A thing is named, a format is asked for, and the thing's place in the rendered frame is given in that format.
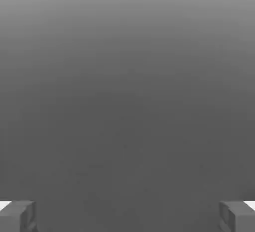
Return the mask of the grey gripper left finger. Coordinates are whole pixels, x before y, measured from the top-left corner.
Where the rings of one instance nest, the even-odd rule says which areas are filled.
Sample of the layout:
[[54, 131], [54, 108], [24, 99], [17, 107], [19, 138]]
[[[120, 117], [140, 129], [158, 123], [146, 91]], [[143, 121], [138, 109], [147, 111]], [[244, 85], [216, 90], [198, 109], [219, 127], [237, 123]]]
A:
[[0, 201], [0, 232], [37, 232], [36, 202]]

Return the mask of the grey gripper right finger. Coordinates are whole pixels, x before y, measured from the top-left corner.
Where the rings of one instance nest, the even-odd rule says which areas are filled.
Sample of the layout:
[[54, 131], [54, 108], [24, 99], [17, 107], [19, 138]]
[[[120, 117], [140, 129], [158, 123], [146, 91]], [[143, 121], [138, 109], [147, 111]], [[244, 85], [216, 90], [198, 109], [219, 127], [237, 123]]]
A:
[[220, 201], [219, 232], [255, 232], [255, 201]]

